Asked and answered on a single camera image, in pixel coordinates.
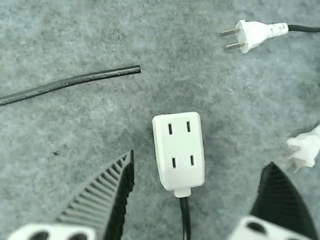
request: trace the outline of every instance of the white plug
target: white plug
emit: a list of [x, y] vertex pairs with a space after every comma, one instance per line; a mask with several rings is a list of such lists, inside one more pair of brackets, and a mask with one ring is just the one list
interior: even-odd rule
[[157, 115], [152, 120], [160, 181], [177, 198], [205, 182], [205, 154], [197, 112]]
[[236, 43], [225, 46], [226, 50], [240, 48], [243, 54], [250, 49], [256, 48], [265, 40], [287, 34], [289, 27], [287, 23], [264, 24], [258, 21], [240, 20], [234, 27], [221, 33], [222, 36], [235, 34]]
[[289, 159], [293, 159], [295, 163], [295, 172], [302, 167], [313, 167], [320, 152], [320, 125], [310, 132], [289, 138], [286, 143], [293, 151]]

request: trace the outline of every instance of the black cable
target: black cable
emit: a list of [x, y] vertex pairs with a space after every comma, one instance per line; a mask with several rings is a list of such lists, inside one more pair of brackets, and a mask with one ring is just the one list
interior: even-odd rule
[[306, 33], [320, 33], [320, 27], [310, 27], [301, 25], [288, 25], [289, 31], [298, 31]]
[[179, 198], [182, 214], [183, 240], [191, 240], [190, 209], [188, 198]]
[[136, 65], [106, 71], [93, 72], [80, 76], [74, 76], [64, 80], [49, 83], [47, 85], [39, 86], [30, 90], [0, 97], [0, 106], [16, 103], [25, 99], [33, 98], [42, 94], [46, 94], [55, 90], [63, 89], [77, 84], [83, 84], [91, 81], [109, 79], [138, 73], [141, 73], [141, 69], [139, 65]]

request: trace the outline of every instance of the white electrical outlet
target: white electrical outlet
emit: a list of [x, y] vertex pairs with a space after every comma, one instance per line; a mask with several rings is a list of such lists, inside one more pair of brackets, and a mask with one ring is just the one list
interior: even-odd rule
[[205, 154], [197, 112], [157, 115], [152, 120], [160, 181], [177, 198], [205, 182]]

